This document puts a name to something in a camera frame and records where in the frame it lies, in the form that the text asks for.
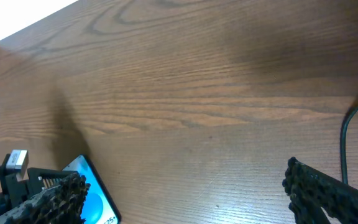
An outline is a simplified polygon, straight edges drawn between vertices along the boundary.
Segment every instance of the silver metal part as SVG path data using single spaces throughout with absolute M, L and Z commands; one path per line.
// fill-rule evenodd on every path
M 19 173 L 21 177 L 24 176 L 29 164 L 29 153 L 27 150 L 14 149 L 9 156 L 6 164 L 6 170 L 12 173 Z

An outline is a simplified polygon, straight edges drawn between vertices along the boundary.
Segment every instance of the cable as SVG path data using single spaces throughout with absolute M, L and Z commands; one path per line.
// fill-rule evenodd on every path
M 344 184 L 347 183 L 347 165 L 346 165 L 346 131 L 347 126 L 351 122 L 351 119 L 358 111 L 358 101 L 355 103 L 354 106 L 349 108 L 349 111 L 347 111 L 345 118 L 342 122 L 342 128 L 341 128 L 341 138 L 339 140 L 340 145 L 340 152 L 341 152 L 341 171 L 342 171 L 342 182 Z

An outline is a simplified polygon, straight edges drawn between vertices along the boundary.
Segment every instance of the brown wooden surface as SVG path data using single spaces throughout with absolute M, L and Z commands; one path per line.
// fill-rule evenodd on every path
M 288 223 L 357 95 L 358 2 L 78 1 L 0 41 L 0 163 L 89 154 L 124 223 Z M 358 114 L 347 146 L 358 188 Z

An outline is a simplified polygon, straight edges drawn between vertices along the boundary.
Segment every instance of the white surface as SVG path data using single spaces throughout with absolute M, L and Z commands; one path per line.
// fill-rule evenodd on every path
M 0 0 L 0 40 L 77 0 Z

